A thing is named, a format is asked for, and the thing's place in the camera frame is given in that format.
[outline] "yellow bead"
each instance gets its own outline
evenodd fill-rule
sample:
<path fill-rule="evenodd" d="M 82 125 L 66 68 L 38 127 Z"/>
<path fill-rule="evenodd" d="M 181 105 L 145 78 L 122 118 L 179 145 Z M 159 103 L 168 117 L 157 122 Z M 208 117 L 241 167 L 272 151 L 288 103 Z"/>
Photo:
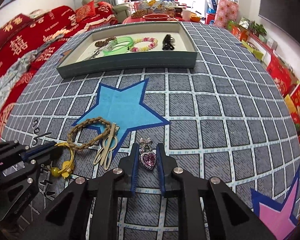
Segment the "yellow bead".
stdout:
<path fill-rule="evenodd" d="M 53 177 L 59 177 L 61 175 L 60 173 L 58 173 L 59 171 L 60 171 L 60 169 L 58 167 L 53 167 L 51 169 L 51 175 Z"/>

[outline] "pink bead bracelet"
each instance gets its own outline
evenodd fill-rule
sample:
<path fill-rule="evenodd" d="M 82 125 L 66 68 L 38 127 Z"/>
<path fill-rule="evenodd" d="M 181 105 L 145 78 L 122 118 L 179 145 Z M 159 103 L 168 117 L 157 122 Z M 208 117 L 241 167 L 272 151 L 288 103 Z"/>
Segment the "pink bead bracelet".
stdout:
<path fill-rule="evenodd" d="M 144 42 L 144 41 L 149 41 L 151 43 L 148 46 L 141 47 L 141 48 L 133 47 L 130 51 L 131 52 L 147 51 L 147 50 L 151 50 L 151 49 L 155 48 L 158 45 L 157 39 L 149 38 L 149 37 L 135 39 L 135 40 L 133 40 L 133 45 L 140 43 L 140 42 Z"/>

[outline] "yellow hair tie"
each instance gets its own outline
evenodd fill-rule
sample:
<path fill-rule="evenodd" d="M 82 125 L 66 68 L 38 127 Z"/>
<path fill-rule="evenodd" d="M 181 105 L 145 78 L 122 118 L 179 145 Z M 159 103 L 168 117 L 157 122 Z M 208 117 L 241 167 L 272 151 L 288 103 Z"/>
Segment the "yellow hair tie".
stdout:
<path fill-rule="evenodd" d="M 69 177 L 69 175 L 71 174 L 71 172 L 74 169 L 74 164 L 73 164 L 74 151 L 67 142 L 57 143 L 57 144 L 55 144 L 55 146 L 68 147 L 70 149 L 70 154 L 71 154 L 70 160 L 65 161 L 62 164 L 62 169 L 60 170 L 58 167 L 52 167 L 51 171 L 50 171 L 52 176 L 59 177 L 60 175 L 62 175 L 62 177 L 65 179 L 65 178 Z"/>

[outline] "blue star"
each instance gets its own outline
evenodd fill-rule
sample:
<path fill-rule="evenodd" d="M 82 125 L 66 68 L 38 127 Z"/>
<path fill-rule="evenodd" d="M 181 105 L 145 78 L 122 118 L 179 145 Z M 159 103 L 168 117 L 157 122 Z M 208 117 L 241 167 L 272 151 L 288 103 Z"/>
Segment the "blue star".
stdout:
<path fill-rule="evenodd" d="M 73 126 L 98 116 L 116 123 L 120 129 L 117 133 L 118 145 L 113 150 L 114 157 L 129 132 L 169 124 L 169 121 L 143 103 L 148 80 L 145 79 L 124 89 L 100 84 L 97 103 L 75 121 Z M 105 127 L 96 123 L 87 128 L 101 133 Z"/>

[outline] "grid pattern rug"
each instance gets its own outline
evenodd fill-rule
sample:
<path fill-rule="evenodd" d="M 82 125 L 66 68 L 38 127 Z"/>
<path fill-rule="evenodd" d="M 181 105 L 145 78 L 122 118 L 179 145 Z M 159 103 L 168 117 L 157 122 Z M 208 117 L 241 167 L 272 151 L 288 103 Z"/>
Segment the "grid pattern rug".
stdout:
<path fill-rule="evenodd" d="M 100 84 L 125 88 L 149 79 L 143 103 L 170 125 L 130 132 L 110 168 L 129 154 L 140 137 L 164 143 L 180 167 L 201 178 L 218 176 L 252 208 L 250 189 L 283 202 L 300 165 L 298 137 L 274 82 L 248 50 L 227 30 L 184 23 L 198 57 L 194 69 L 132 69 L 63 80 L 55 68 L 61 54 L 86 35 L 69 40 L 37 72 L 18 99 L 2 139 L 25 145 L 63 142 L 71 125 L 96 103 Z M 75 141 L 89 141 L 83 129 Z M 104 174 L 92 160 L 98 146 L 76 154 L 71 179 L 40 177 L 40 193 L 19 219 L 25 229 L 77 176 Z M 67 150 L 54 166 L 69 158 Z M 120 199 L 118 239 L 177 239 L 176 199 L 160 195 L 157 169 L 139 167 L 137 193 Z M 294 208 L 298 215 L 300 187 Z"/>

